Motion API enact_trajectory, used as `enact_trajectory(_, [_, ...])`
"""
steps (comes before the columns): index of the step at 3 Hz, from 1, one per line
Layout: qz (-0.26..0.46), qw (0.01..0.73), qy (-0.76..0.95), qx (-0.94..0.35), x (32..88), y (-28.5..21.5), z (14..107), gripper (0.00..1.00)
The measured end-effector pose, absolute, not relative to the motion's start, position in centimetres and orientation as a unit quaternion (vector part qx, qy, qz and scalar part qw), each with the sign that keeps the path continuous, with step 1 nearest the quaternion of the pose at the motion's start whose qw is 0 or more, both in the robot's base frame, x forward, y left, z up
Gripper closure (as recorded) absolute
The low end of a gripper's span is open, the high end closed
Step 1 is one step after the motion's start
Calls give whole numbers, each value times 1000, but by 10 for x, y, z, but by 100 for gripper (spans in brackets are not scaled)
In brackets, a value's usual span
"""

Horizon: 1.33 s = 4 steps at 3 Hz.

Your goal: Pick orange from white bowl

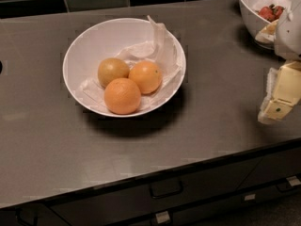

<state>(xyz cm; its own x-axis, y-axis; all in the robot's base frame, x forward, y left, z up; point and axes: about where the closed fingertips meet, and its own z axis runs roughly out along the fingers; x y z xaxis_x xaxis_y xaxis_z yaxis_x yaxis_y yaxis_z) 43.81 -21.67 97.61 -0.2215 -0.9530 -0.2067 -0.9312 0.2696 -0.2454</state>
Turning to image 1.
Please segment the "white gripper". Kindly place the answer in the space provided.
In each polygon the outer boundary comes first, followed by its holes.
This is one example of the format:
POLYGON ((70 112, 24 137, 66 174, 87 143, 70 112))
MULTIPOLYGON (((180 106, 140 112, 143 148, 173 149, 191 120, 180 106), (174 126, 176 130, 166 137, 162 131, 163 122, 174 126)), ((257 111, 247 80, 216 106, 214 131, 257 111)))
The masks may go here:
POLYGON ((275 53, 287 60, 279 69, 267 74, 266 96, 258 121, 271 124, 282 121, 301 100, 301 0, 293 0, 279 20, 265 26, 255 41, 273 45, 275 53))

